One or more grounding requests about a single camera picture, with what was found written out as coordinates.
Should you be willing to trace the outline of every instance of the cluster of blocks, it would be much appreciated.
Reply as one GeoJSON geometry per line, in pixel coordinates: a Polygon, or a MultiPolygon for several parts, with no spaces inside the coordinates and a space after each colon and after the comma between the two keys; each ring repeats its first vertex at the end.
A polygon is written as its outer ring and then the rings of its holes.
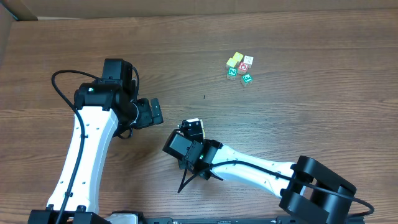
{"type": "Polygon", "coordinates": [[[228,69],[228,73],[226,74],[226,78],[230,80],[235,80],[238,74],[242,75],[241,83],[244,87],[250,85],[253,82],[253,77],[246,73],[248,69],[251,68],[253,64],[253,57],[243,56],[243,54],[236,52],[234,57],[229,58],[226,63],[226,68],[228,69]]]}

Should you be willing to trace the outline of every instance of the yellow block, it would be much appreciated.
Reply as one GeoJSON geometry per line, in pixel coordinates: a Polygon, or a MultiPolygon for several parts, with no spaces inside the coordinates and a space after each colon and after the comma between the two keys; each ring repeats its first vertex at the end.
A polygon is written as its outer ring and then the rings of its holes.
{"type": "Polygon", "coordinates": [[[226,63],[226,68],[234,68],[237,63],[238,61],[236,59],[229,58],[229,60],[226,63]]]}
{"type": "Polygon", "coordinates": [[[236,53],[234,54],[233,59],[237,60],[238,63],[239,63],[239,62],[241,62],[242,59],[243,59],[243,54],[241,54],[241,53],[239,53],[239,52],[236,52],[236,53]]]}

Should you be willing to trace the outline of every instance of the wooden cube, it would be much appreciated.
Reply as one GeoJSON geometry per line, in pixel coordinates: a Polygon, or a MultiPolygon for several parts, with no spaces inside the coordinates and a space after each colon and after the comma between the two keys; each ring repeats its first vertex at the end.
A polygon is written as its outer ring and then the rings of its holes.
{"type": "Polygon", "coordinates": [[[244,56],[243,63],[248,65],[249,68],[251,68],[251,65],[253,64],[253,57],[250,57],[250,56],[247,56],[247,55],[244,56]]]}
{"type": "Polygon", "coordinates": [[[229,68],[228,69],[228,73],[226,74],[226,78],[230,79],[230,80],[235,80],[236,79],[236,75],[238,73],[238,69],[236,68],[229,68]]]}
{"type": "Polygon", "coordinates": [[[229,58],[229,60],[226,63],[226,68],[234,68],[238,64],[238,61],[233,58],[229,58]]]}
{"type": "Polygon", "coordinates": [[[250,74],[245,74],[242,76],[241,83],[244,87],[251,85],[253,82],[253,77],[250,74]]]}
{"type": "Polygon", "coordinates": [[[238,74],[244,75],[249,69],[249,65],[241,62],[238,67],[238,74]]]}
{"type": "Polygon", "coordinates": [[[238,61],[238,64],[239,64],[239,63],[241,63],[241,61],[242,61],[242,59],[243,59],[243,54],[241,54],[241,53],[239,53],[239,52],[236,52],[236,53],[234,54],[233,59],[237,60],[237,61],[238,61]]]}

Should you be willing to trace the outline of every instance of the wooden table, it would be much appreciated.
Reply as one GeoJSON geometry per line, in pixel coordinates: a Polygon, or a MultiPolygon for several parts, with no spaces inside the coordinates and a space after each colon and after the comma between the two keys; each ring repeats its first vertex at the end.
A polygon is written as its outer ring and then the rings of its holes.
{"type": "MultiPolygon", "coordinates": [[[[375,206],[368,223],[397,222],[398,10],[15,22],[0,73],[0,222],[45,208],[60,177],[73,113],[51,74],[100,76],[105,58],[137,67],[140,97],[158,97],[165,122],[112,140],[100,215],[284,214],[272,195],[235,182],[195,179],[177,194],[182,171],[161,149],[181,120],[202,118],[208,138],[240,152],[317,159],[375,206]],[[236,51],[254,57],[246,88],[226,79],[236,51]]],[[[69,98],[82,82],[57,78],[69,98]]]]}

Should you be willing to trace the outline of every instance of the toy block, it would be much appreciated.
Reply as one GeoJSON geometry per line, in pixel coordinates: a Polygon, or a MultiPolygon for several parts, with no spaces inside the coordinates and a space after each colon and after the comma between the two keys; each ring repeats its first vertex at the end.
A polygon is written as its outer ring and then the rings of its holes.
{"type": "Polygon", "coordinates": [[[238,73],[238,69],[229,68],[228,73],[226,74],[226,78],[230,79],[230,80],[235,80],[237,73],[238,73]]]}
{"type": "Polygon", "coordinates": [[[241,54],[241,53],[239,53],[239,52],[236,52],[236,53],[234,54],[233,59],[237,60],[237,61],[238,61],[238,64],[239,64],[239,63],[241,63],[241,61],[242,61],[242,59],[243,59],[243,54],[241,54]]]}
{"type": "Polygon", "coordinates": [[[234,68],[238,64],[238,61],[233,58],[229,58],[229,60],[226,63],[226,68],[234,68]]]}
{"type": "Polygon", "coordinates": [[[244,75],[249,69],[249,66],[241,62],[238,67],[238,74],[244,75]]]}
{"type": "Polygon", "coordinates": [[[242,76],[241,83],[244,87],[251,85],[253,82],[253,77],[250,74],[245,74],[242,76]]]}
{"type": "Polygon", "coordinates": [[[244,56],[243,63],[248,65],[249,68],[251,68],[251,65],[253,64],[253,57],[250,57],[250,56],[247,56],[247,55],[244,56]]]}

